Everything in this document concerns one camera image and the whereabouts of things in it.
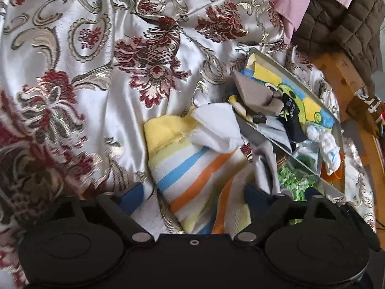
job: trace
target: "white satin fabric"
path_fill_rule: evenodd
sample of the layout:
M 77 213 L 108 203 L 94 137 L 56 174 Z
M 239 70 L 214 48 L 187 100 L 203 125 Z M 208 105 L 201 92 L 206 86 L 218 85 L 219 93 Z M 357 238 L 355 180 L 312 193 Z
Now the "white satin fabric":
M 172 232 L 148 177 L 143 124 L 223 101 L 249 49 L 338 116 L 322 73 L 283 44 L 268 0 L 0 0 L 0 27 L 0 269 L 19 288 L 20 228 L 60 195 L 120 194 L 147 176 L 150 198 L 132 217 Z

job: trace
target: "silver screw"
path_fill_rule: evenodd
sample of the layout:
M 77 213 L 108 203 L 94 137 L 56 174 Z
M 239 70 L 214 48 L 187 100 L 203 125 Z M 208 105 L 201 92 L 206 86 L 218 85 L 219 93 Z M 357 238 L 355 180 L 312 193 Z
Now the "silver screw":
M 257 236 L 252 232 L 241 232 L 238 234 L 238 239 L 244 242 L 252 242 L 257 239 Z
M 134 233 L 131 238 L 136 242 L 146 242 L 151 239 L 151 235 L 146 232 L 137 232 Z

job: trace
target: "brown quilted jacket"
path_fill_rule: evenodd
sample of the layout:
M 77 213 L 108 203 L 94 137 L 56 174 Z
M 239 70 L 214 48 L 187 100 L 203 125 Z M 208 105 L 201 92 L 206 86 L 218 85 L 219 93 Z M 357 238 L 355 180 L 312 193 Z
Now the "brown quilted jacket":
M 311 0 L 292 42 L 315 59 L 344 50 L 371 94 L 371 75 L 382 70 L 380 27 L 385 17 L 383 0 L 353 0 L 346 9 L 336 0 Z

